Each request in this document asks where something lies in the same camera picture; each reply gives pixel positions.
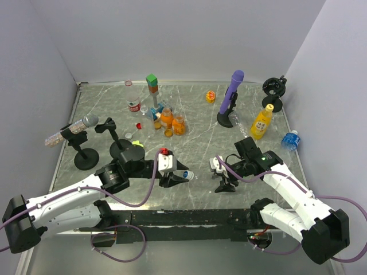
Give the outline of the white blue bottle cap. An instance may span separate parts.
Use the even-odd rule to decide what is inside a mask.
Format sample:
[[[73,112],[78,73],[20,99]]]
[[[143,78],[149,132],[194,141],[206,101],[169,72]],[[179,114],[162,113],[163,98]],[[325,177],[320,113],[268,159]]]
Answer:
[[[183,176],[183,178],[185,178],[187,180],[194,179],[194,173],[192,171],[189,171],[189,170],[184,171],[182,176]]]

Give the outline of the clear plastic bottle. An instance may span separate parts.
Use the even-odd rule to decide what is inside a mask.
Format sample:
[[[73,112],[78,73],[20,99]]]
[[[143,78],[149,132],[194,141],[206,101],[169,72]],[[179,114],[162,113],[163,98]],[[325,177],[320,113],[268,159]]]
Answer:
[[[238,129],[245,138],[249,136],[247,127],[244,124],[244,120],[241,118],[241,116],[236,111],[232,111],[229,114],[228,118],[232,126]]]

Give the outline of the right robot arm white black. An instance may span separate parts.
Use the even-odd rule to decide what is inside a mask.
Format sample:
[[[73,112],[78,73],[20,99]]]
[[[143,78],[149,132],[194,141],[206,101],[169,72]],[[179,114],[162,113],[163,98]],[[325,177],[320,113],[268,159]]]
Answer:
[[[216,192],[234,192],[237,181],[247,183],[248,176],[272,187],[292,208],[278,206],[271,199],[256,201],[250,215],[256,228],[274,226],[297,240],[316,264],[322,264],[350,244],[349,217],[341,209],[333,210],[315,197],[273,151],[261,152],[251,137],[235,143],[240,160],[228,164],[220,156],[209,160],[211,172],[222,178]]]

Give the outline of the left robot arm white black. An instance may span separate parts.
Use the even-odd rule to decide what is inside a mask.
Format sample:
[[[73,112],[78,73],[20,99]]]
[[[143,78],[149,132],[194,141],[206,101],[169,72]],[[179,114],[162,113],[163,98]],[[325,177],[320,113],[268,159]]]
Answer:
[[[164,188],[186,183],[188,179],[174,172],[187,169],[167,148],[159,149],[153,160],[147,160],[143,147],[131,145],[111,163],[64,189],[30,199],[15,196],[2,217],[7,249],[21,253],[46,237],[72,229],[107,230],[114,220],[103,198],[117,200],[116,194],[129,188],[131,178],[158,179]]]

